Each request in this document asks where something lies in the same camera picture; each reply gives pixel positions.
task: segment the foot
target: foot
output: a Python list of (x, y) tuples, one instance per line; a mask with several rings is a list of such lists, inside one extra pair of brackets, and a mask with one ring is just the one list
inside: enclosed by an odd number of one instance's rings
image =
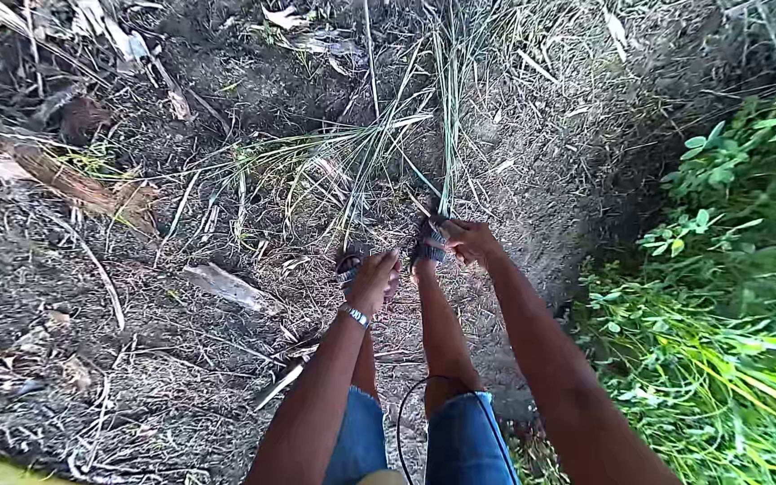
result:
[[(364, 257), (360, 253), (348, 249), (348, 252), (343, 255), (337, 263), (337, 283), (340, 286), (339, 289), (342, 290), (343, 293), (349, 292), (362, 262), (364, 262)], [(393, 271), (392, 276), (388, 281), (388, 286), (385, 287), (384, 303), (391, 303), (391, 300), (394, 298), (394, 293), (397, 291), (399, 282), (400, 274)]]
[(437, 266), (445, 260), (445, 238), (430, 227), (427, 221), (418, 232), (418, 244), (412, 255), (411, 277), (417, 284), (419, 274), (435, 274)]

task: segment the denim shorts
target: denim shorts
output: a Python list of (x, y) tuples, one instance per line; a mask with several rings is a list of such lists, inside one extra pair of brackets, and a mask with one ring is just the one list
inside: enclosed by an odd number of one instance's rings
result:
[[(433, 415), (426, 483), (519, 483), (491, 402), (489, 392), (469, 392), (446, 401)], [(323, 485), (353, 485), (388, 468), (382, 409), (370, 395), (351, 386), (339, 429)]]

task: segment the forearm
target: forearm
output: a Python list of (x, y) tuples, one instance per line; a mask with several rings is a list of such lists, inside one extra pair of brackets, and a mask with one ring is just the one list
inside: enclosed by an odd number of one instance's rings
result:
[(363, 338), (351, 317), (335, 319), (275, 413), (245, 483), (322, 483)]
[(678, 483), (598, 385), (583, 353), (503, 252), (486, 262), (516, 362), (573, 482)]
[(487, 258), (487, 271), (502, 309), (517, 365), (538, 394), (552, 388), (598, 387), (582, 352), (562, 331), (532, 284), (501, 249)]

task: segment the dirt ground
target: dirt ground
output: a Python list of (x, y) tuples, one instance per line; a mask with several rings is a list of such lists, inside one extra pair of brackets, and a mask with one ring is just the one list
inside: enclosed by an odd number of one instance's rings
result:
[[(463, 108), (470, 142), (461, 145), (466, 174), (454, 210), (490, 221), (567, 324), (580, 291), (580, 263), (619, 251), (654, 225), (661, 208), (656, 181), (677, 162), (684, 140), (707, 133), (746, 96), (774, 89), (776, 68), (767, 66), (776, 61), (761, 26), (746, 27), (743, 16), (715, 0), (609, 5), (627, 31), (625, 61), (599, 3), (531, 4), (537, 20), (527, 35), (555, 82), (518, 57), (510, 68), (481, 63)], [(174, 119), (166, 89), (145, 74), (109, 76), (110, 87), (90, 87), (111, 117), (96, 141), (108, 141), (117, 168), (138, 168), (156, 188), (151, 211), (160, 237), (175, 225), (160, 250), (157, 241), (72, 208), (38, 183), (0, 181), (0, 366), (13, 373), (0, 378), (0, 450), (80, 481), (234, 484), (245, 476), (280, 401), (253, 411), (255, 396), (282, 371), (277, 362), (312, 352), (314, 337), (341, 302), (333, 282), (341, 238), (323, 234), (326, 208), (311, 202), (286, 225), (278, 197), (286, 196), (292, 170), (280, 181), (248, 174), (247, 185), (258, 188), (248, 189), (243, 205), (234, 189), (220, 190), (221, 177), (194, 181), (189, 171), (231, 160), (233, 142), (307, 134), (322, 127), (320, 120), (372, 122), (367, 59), (343, 57), (350, 71), (344, 75), (324, 55), (273, 44), (253, 28), (265, 23), (261, 4), (249, 0), (134, 5), (118, 5), (119, 23), (142, 32), (149, 47), (161, 45), (160, 62), (226, 120), (229, 133), (190, 92), (185, 97), (196, 119)], [(274, 11), (287, 4), (265, 6)], [(299, 13), (321, 9), (329, 19), (323, 22), (345, 29), (363, 52), (361, 3), (295, 6)], [(416, 20), (423, 6), (371, 2), (369, 8), (377, 93), (388, 100), (410, 47), (426, 34)], [(0, 45), (0, 79), (10, 69), (1, 60), (15, 45), (27, 49), (16, 36)], [(432, 82), (428, 69), (431, 61), (422, 61), (415, 85)], [(0, 105), (21, 89), (19, 80), (0, 82)], [(40, 101), (29, 96), (22, 103), (13, 110), (30, 113)], [(432, 181), (441, 176), (439, 119), (437, 113), (415, 125), (402, 147)], [(57, 130), (54, 123), (47, 128)], [(420, 213), (407, 187), (427, 200), (426, 188), (408, 171), (386, 173), (364, 214), (371, 229), (356, 229), (353, 239), (410, 248)], [(212, 207), (217, 224), (206, 231)], [(247, 234), (236, 237), (241, 211)], [(109, 274), (123, 330), (97, 266), (50, 214), (78, 231)], [(282, 311), (250, 312), (183, 276), (185, 266), (209, 261), (272, 294)], [(427, 374), (407, 276), (374, 324), (373, 338), (389, 464), (399, 468), (399, 422), (406, 463), (421, 481), (423, 392), (398, 415), (404, 394)], [(497, 414), (532, 421), (534, 402), (516, 371), (485, 274), (450, 260), (440, 276)]]

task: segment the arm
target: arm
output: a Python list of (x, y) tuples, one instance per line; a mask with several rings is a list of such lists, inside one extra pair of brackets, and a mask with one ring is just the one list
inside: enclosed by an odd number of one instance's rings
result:
[[(396, 263), (395, 250), (370, 256), (361, 264), (347, 301), (368, 320), (382, 307)], [(317, 354), (274, 414), (245, 484), (322, 483), (346, 411), (364, 331), (347, 314), (335, 317)]]
[(631, 431), (598, 385), (583, 353), (550, 316), (488, 226), (455, 222), (467, 231), (452, 237), (447, 246), (454, 248), (458, 259), (466, 264), (477, 260), (490, 273), (516, 363), (572, 481), (579, 485), (679, 483)]

